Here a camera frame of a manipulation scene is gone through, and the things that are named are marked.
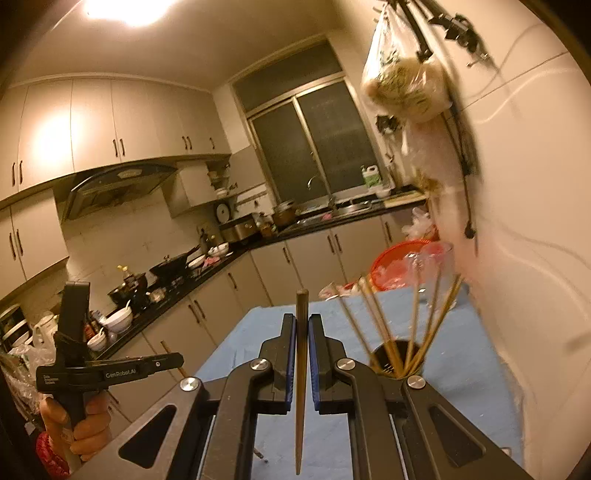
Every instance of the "table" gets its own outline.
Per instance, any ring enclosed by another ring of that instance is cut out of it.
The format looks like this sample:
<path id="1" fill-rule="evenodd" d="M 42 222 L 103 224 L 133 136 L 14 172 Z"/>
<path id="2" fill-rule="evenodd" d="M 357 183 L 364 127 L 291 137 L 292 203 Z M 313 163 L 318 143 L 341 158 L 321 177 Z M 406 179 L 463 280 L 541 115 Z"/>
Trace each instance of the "table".
<path id="1" fill-rule="evenodd" d="M 408 288 L 378 294 L 391 330 L 403 338 L 409 336 L 412 291 Z M 381 342 L 372 326 L 363 300 L 347 299 L 359 319 L 371 346 Z M 278 336 L 284 313 L 295 306 L 251 310 L 197 372 L 203 381 L 228 375 L 230 371 L 258 356 L 261 343 Z M 326 336 L 343 342 L 347 355 L 368 363 L 336 300 L 310 304 L 310 314 L 320 313 Z M 427 306 L 421 304 L 418 338 L 422 339 Z M 449 312 L 426 357 L 425 379 L 451 402 L 476 427 L 500 447 L 511 449 L 512 458 L 522 460 L 521 415 L 515 405 L 509 383 L 510 372 L 496 354 L 480 318 L 470 304 L 467 292 L 460 292 L 457 306 Z M 346 415 L 320 416 L 314 410 L 308 373 L 306 426 L 301 475 L 296 476 L 294 460 L 294 410 L 287 416 L 259 415 L 255 446 L 269 463 L 253 459 L 252 478 L 257 480 L 323 479 L 350 480 L 351 456 Z"/>

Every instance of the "kitchen cabinet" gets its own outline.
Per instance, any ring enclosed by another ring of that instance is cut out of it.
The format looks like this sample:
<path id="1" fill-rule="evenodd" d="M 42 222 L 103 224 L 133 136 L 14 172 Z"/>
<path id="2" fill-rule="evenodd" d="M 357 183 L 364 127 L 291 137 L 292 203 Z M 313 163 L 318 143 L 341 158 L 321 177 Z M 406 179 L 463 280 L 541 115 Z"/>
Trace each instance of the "kitchen cabinet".
<path id="1" fill-rule="evenodd" d="M 27 91 L 18 144 L 18 190 L 74 172 L 70 136 L 72 80 Z"/>
<path id="2" fill-rule="evenodd" d="M 122 360 L 126 357 L 155 355 L 154 350 L 139 333 L 121 350 L 111 357 L 112 360 Z M 109 391 L 119 402 L 121 412 L 130 421 L 137 420 L 142 413 L 156 403 L 174 385 L 176 380 L 169 371 L 158 372 L 149 377 L 134 382 L 113 385 Z"/>
<path id="3" fill-rule="evenodd" d="M 162 83 L 146 83 L 156 134 L 163 157 L 187 155 L 189 140 L 177 108 L 178 88 Z"/>
<path id="4" fill-rule="evenodd" d="M 255 264 L 249 254 L 243 255 L 224 270 L 230 286 L 238 298 L 243 314 L 254 307 L 269 307 L 271 303 L 265 291 Z"/>
<path id="5" fill-rule="evenodd" d="M 413 224 L 413 209 L 405 208 L 395 212 L 382 215 L 382 225 L 384 226 L 384 235 L 389 247 L 404 242 L 406 235 L 402 232 L 404 225 Z"/>
<path id="6" fill-rule="evenodd" d="M 302 286 L 287 244 L 267 245 L 253 250 L 251 255 L 271 303 L 275 306 L 294 304 Z"/>
<path id="7" fill-rule="evenodd" d="M 0 200 L 18 191 L 18 139 L 27 87 L 10 88 L 0 100 Z"/>
<path id="8" fill-rule="evenodd" d="M 111 80 L 113 118 L 121 161 L 162 156 L 148 88 L 139 80 Z"/>
<path id="9" fill-rule="evenodd" d="M 189 295 L 196 314 L 216 345 L 242 320 L 242 308 L 224 272 L 207 280 Z"/>
<path id="10" fill-rule="evenodd" d="M 78 79 L 72 85 L 72 157 L 75 171 L 121 162 L 111 81 Z"/>
<path id="11" fill-rule="evenodd" d="M 319 300 L 320 290 L 331 282 L 346 283 L 336 241 L 330 230 L 293 238 L 287 241 L 287 245 L 302 285 L 308 289 L 310 301 Z"/>
<path id="12" fill-rule="evenodd" d="M 210 93 L 178 89 L 177 105 L 190 154 L 230 154 L 230 146 Z"/>
<path id="13" fill-rule="evenodd" d="M 367 275 L 374 260 L 387 247 L 379 217 L 347 223 L 331 231 L 347 282 Z"/>
<path id="14" fill-rule="evenodd" d="M 0 299 L 25 283 L 25 274 L 17 255 L 17 243 L 12 230 L 10 208 L 0 210 Z"/>
<path id="15" fill-rule="evenodd" d="M 162 193 L 172 216 L 217 199 L 202 160 L 180 161 L 178 172 L 162 184 Z"/>
<path id="16" fill-rule="evenodd" d="M 261 165 L 254 147 L 246 147 L 230 157 L 230 186 L 233 195 L 265 183 Z"/>
<path id="17" fill-rule="evenodd" d="M 191 299 L 183 300 L 143 331 L 156 353 L 166 353 L 162 342 L 171 352 L 179 352 L 187 375 L 194 375 L 216 349 L 196 308 Z M 178 370 L 170 372 L 177 380 L 183 379 Z"/>
<path id="18" fill-rule="evenodd" d="M 10 206 L 15 249 L 29 280 L 68 257 L 52 190 Z"/>

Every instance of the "blue gripper pad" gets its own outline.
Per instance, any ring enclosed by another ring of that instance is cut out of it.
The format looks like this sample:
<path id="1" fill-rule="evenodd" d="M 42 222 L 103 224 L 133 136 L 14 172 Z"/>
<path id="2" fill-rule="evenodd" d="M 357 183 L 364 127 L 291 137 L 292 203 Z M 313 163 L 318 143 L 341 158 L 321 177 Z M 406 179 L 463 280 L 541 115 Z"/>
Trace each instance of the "blue gripper pad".
<path id="1" fill-rule="evenodd" d="M 310 351 L 310 381 L 312 383 L 312 400 L 314 409 L 320 409 L 320 379 L 318 376 L 318 357 L 316 356 L 316 341 L 312 321 L 308 320 L 308 347 Z"/>
<path id="2" fill-rule="evenodd" d="M 290 350 L 287 356 L 287 373 L 285 375 L 285 403 L 287 411 L 291 410 L 291 400 L 294 395 L 294 370 L 296 369 L 296 321 L 291 323 Z"/>

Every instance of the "ceiling light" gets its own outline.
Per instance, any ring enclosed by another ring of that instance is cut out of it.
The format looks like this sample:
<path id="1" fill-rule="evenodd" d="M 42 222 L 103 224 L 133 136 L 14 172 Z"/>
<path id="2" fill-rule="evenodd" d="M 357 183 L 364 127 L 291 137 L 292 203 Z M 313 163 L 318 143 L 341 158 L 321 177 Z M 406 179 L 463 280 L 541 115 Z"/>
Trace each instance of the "ceiling light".
<path id="1" fill-rule="evenodd" d="M 86 0 L 88 16 L 117 20 L 132 27 L 143 27 L 163 17 L 178 0 Z"/>

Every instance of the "plastic bag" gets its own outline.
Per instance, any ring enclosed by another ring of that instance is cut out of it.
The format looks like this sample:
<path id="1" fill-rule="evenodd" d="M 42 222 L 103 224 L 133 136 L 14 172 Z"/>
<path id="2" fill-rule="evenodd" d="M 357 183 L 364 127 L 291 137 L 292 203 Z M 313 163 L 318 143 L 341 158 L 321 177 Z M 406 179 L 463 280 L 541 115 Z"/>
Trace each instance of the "plastic bag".
<path id="1" fill-rule="evenodd" d="M 451 103 L 441 64 L 435 55 L 421 63 L 419 48 L 404 14 L 385 4 L 361 88 L 386 114 L 426 122 L 450 108 Z"/>

